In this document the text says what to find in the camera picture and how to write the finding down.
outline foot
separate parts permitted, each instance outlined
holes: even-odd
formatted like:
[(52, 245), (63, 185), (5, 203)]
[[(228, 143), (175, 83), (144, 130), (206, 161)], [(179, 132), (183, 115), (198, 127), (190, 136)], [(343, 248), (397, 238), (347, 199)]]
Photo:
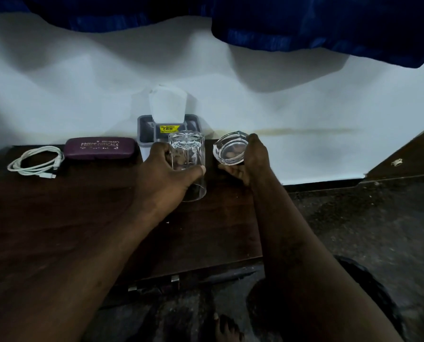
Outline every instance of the foot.
[(242, 342), (245, 336), (234, 320), (225, 315), (214, 314), (216, 342)]

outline white wall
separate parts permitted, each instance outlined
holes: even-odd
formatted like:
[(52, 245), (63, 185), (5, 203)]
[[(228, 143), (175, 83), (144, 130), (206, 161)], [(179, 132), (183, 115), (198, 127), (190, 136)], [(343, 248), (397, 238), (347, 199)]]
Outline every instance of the white wall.
[(0, 149), (136, 136), (141, 92), (177, 85), (211, 136), (256, 132), (283, 184), (361, 178), (424, 130), (424, 66), (229, 46), (210, 19), (82, 34), (0, 14)]

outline yellow price label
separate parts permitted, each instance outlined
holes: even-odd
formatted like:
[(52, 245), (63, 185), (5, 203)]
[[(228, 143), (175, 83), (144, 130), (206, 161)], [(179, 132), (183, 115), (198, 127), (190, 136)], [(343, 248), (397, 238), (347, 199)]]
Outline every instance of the yellow price label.
[(159, 131), (161, 133), (173, 133), (177, 132), (179, 130), (180, 125), (166, 125), (166, 126), (160, 126)]

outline purple eyeglass case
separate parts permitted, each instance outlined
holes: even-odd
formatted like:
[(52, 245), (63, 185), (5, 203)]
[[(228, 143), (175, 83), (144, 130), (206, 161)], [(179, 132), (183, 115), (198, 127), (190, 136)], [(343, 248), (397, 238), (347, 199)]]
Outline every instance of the purple eyeglass case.
[(135, 152), (135, 141), (124, 137), (84, 137), (67, 140), (63, 148), (72, 160), (116, 160), (128, 158)]

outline left hand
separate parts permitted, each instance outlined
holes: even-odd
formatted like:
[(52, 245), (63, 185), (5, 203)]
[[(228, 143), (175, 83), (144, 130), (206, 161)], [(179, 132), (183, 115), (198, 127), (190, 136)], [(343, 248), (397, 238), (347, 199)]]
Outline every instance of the left hand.
[(205, 166), (175, 171), (166, 161), (169, 144), (154, 143), (150, 155), (137, 168), (134, 204), (153, 218), (156, 226), (179, 206), (188, 187), (205, 174)]

